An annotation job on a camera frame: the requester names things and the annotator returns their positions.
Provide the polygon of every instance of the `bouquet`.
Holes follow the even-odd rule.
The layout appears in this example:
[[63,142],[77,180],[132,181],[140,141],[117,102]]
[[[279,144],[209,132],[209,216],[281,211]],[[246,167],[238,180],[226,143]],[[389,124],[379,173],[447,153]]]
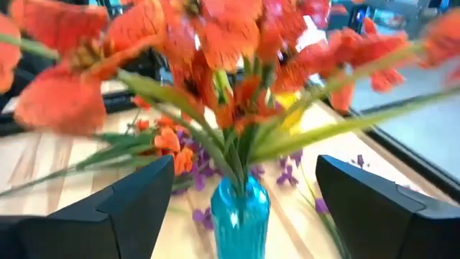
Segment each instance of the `bouquet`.
[[[57,61],[23,90],[14,118],[33,130],[93,137],[110,145],[75,166],[0,196],[67,173],[143,166],[158,155],[174,155],[178,175],[193,171],[199,151],[192,143],[181,145],[173,138],[181,128],[210,156],[235,197],[245,197],[248,184],[253,183],[253,165],[460,92],[460,87],[450,86],[405,106],[293,133],[288,118],[302,114],[317,100],[330,98],[333,108],[347,111],[357,79],[370,76],[372,88],[386,92],[403,81],[395,68],[407,64],[433,68],[457,56],[460,34],[455,28],[460,25],[460,9],[431,23],[420,40],[411,42],[404,33],[379,35],[375,24],[364,19],[363,35],[345,28],[332,32],[328,42],[297,50],[299,36],[308,29],[303,16],[310,15],[318,26],[324,26],[330,11],[327,2],[137,0],[133,4],[110,19],[102,6],[11,1],[9,17],[0,17],[0,49],[6,53],[0,57],[0,89],[7,91],[11,86],[20,50]],[[40,43],[21,39],[20,30]],[[148,48],[167,58],[174,84],[121,69]],[[448,84],[459,77],[459,71],[452,73]],[[324,87],[305,87],[313,74],[321,76]],[[124,83],[137,95],[140,106],[164,114],[168,123],[160,124],[166,126],[150,129],[137,122],[135,135],[95,134],[106,116],[100,86],[109,79]],[[300,98],[288,108],[277,102],[276,96],[291,93],[300,93]],[[181,115],[160,102],[177,108]],[[214,113],[218,129],[204,117],[205,109]]]

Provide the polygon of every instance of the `blue vase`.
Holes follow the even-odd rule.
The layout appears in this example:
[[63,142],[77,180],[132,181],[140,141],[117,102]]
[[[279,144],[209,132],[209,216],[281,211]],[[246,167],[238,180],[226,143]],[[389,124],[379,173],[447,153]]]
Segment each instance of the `blue vase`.
[[219,259],[263,259],[270,199],[267,190],[249,177],[244,196],[236,196],[222,178],[211,198],[211,215]]

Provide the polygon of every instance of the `vase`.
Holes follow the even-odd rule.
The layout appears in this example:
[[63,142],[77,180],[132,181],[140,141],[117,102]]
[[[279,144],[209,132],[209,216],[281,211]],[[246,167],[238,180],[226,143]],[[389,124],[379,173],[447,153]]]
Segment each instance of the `vase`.
[[222,178],[211,197],[218,258],[263,259],[269,215],[267,190],[255,178],[248,178],[243,196],[237,196],[231,181]]

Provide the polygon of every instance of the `wooden table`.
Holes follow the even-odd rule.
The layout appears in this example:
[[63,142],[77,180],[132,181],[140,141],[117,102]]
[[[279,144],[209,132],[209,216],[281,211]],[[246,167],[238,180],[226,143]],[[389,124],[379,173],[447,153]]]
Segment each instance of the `wooden table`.
[[[124,131],[135,112],[132,110],[109,116],[103,130]],[[141,118],[152,119],[156,116],[154,111],[141,113]],[[302,127],[310,129],[340,119],[328,107],[315,104],[305,113]],[[101,147],[101,143],[94,141],[47,133],[24,133],[1,138],[0,189],[10,188],[76,163]],[[332,155],[344,161],[351,161],[362,154],[366,170],[448,200],[417,173],[362,134],[344,134],[308,146],[304,151],[303,167],[310,181],[315,181],[316,158],[321,154]],[[300,181],[297,189],[276,184],[280,170],[275,163],[266,163],[264,166],[266,173],[263,183],[272,200],[266,258],[339,258],[316,213],[300,194],[302,191],[308,195],[300,171],[294,172]],[[46,215],[98,191],[127,173],[129,171],[112,170],[103,174],[90,172],[61,178],[0,200],[0,214]],[[182,196],[171,198],[170,206],[175,209],[166,214],[152,258],[216,257],[213,233],[194,223],[191,212],[209,206],[210,195],[217,182],[218,179],[213,178],[203,191],[191,189]]]

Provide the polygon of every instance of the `yellow flower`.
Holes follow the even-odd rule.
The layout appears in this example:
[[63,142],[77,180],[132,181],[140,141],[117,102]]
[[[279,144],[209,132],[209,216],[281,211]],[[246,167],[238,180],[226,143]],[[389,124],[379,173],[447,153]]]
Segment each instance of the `yellow flower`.
[[[291,94],[277,94],[275,99],[284,109],[288,109],[293,105],[299,96],[296,93]],[[297,110],[293,112],[286,120],[281,124],[280,130],[288,130],[291,135],[299,133],[301,131],[300,121],[302,120],[303,111]]]

